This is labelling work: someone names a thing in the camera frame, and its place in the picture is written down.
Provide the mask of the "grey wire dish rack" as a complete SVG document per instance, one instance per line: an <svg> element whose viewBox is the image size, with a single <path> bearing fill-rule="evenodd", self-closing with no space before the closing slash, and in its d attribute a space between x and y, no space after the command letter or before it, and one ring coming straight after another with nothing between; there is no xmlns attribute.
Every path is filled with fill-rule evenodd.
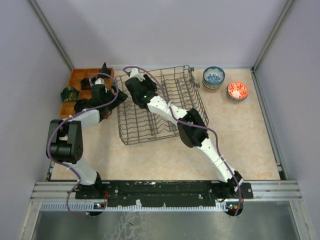
<svg viewBox="0 0 320 240"><path fill-rule="evenodd" d="M199 88L193 76L194 68L189 65L152 69L149 71L162 85L170 102L185 110L196 109L204 124L209 124ZM150 113L134 104L125 86L129 76L117 74L119 89L128 95L124 103L117 108L118 130L120 140L125 145L134 145L168 139L179 136L176 125L158 114Z"/></svg>

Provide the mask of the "yellow blue patterned bowl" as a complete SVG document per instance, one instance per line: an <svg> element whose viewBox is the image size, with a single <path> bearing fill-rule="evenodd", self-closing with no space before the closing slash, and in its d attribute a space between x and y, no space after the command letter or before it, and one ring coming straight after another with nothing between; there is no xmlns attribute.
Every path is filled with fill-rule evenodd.
<svg viewBox="0 0 320 240"><path fill-rule="evenodd" d="M224 82L220 81L220 82L217 82L217 83L211 83L211 82L208 82L208 81L203 79L202 83L205 83L206 85L211 85L211 86L218 86L218 85L222 85Z"/></svg>

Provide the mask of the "blue lattice patterned bowl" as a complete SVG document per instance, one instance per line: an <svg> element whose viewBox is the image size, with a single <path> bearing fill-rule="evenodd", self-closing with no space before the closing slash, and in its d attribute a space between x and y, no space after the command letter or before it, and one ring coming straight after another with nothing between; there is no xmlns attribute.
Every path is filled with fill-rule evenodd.
<svg viewBox="0 0 320 240"><path fill-rule="evenodd" d="M204 82L202 83L202 85L208 89L219 89L221 87L221 85L207 85Z"/></svg>

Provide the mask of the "blue white floral bowl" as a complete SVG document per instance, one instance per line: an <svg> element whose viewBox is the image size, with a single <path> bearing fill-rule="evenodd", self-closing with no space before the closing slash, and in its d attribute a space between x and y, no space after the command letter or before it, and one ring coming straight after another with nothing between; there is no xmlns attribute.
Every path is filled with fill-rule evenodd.
<svg viewBox="0 0 320 240"><path fill-rule="evenodd" d="M222 68L210 66L204 70L202 77L207 82L218 83L224 81L226 74Z"/></svg>

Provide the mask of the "dark speckled bowl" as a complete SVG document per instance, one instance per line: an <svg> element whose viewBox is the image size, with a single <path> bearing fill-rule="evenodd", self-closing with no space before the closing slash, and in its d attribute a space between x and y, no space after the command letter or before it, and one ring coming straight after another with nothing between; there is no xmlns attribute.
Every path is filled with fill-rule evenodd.
<svg viewBox="0 0 320 240"><path fill-rule="evenodd" d="M211 88L206 88L206 87L204 87L203 90L204 90L205 92L208 92L208 93L216 93L216 92L220 91L221 89L220 89L220 88L211 89Z"/></svg>

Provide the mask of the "green leaf patterned bowl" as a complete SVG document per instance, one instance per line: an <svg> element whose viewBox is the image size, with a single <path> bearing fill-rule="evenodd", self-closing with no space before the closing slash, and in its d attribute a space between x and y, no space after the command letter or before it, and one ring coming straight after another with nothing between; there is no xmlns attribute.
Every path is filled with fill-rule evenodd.
<svg viewBox="0 0 320 240"><path fill-rule="evenodd" d="M246 98L247 98L247 97L245 97L245 98L234 98L234 97L232 97L232 96L230 96L230 95L228 95L228 94L227 94L227 97L228 97L229 99L231 99L231 100L236 100L236 101L244 101L244 100L246 100Z"/></svg>

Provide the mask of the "orange white patterned bowl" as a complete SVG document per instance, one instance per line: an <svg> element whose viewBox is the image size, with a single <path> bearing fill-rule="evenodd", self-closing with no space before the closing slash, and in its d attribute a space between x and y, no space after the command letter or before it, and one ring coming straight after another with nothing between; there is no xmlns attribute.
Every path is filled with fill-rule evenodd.
<svg viewBox="0 0 320 240"><path fill-rule="evenodd" d="M227 86L226 92L233 98L242 99L248 97L249 88L245 83L241 81L234 81Z"/></svg>

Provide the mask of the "pink patterned bowl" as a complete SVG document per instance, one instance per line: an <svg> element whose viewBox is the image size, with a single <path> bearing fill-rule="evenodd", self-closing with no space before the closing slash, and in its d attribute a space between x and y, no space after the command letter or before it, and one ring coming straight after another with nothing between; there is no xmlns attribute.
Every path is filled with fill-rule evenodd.
<svg viewBox="0 0 320 240"><path fill-rule="evenodd" d="M244 100L233 100L233 99L230 99L231 102L233 103L241 103L241 102L244 102Z"/></svg>

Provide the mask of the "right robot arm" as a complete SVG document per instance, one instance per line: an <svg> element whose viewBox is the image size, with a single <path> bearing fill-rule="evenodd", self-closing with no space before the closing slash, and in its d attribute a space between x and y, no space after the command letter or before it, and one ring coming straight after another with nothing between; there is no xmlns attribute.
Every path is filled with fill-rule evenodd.
<svg viewBox="0 0 320 240"><path fill-rule="evenodd" d="M238 195L241 199L243 177L224 159L217 133L206 127L199 112L195 108L186 110L172 104L163 86L149 71L138 66L127 66L123 71L129 76L125 86L133 102L176 125L184 145L197 148L212 162L223 197L235 198Z"/></svg>

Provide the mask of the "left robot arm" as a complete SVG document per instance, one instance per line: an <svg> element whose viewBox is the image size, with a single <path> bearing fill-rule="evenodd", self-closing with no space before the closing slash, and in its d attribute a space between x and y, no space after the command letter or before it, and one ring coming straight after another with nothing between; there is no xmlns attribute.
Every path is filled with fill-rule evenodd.
<svg viewBox="0 0 320 240"><path fill-rule="evenodd" d="M107 87L102 78L98 78L91 87L91 96L91 107L68 118L50 122L46 155L54 163L71 170L77 176L78 183L87 186L87 194L97 199L103 195L104 186L97 182L98 173L83 156L83 131L104 120L128 96L119 90L114 79Z"/></svg>

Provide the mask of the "wooden compartment tray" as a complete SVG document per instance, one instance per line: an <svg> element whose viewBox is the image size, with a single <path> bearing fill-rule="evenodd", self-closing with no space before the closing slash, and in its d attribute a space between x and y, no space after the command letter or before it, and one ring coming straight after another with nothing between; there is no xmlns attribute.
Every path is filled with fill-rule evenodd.
<svg viewBox="0 0 320 240"><path fill-rule="evenodd" d="M81 81L100 71L101 68L74 68L71 71L68 85L60 94L62 105L59 116L61 119L76 114L74 107L77 101L92 98L91 85L89 83L81 83Z"/></svg>

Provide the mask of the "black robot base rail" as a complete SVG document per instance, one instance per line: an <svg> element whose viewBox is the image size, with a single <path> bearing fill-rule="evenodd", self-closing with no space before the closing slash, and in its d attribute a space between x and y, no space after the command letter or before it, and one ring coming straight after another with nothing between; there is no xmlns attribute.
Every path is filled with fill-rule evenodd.
<svg viewBox="0 0 320 240"><path fill-rule="evenodd" d="M238 216L243 201L253 197L248 182L236 190L216 180L100 180L90 186L80 184L75 190L77 200L94 201L94 210L212 210L229 200L222 209L231 216Z"/></svg>

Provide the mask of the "aluminium frame rail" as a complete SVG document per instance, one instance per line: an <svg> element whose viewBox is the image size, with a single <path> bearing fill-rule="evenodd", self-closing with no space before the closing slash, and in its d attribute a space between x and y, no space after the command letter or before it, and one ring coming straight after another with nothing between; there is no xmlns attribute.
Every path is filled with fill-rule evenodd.
<svg viewBox="0 0 320 240"><path fill-rule="evenodd" d="M255 180L250 184L255 201L295 201L302 198L295 180Z"/></svg>

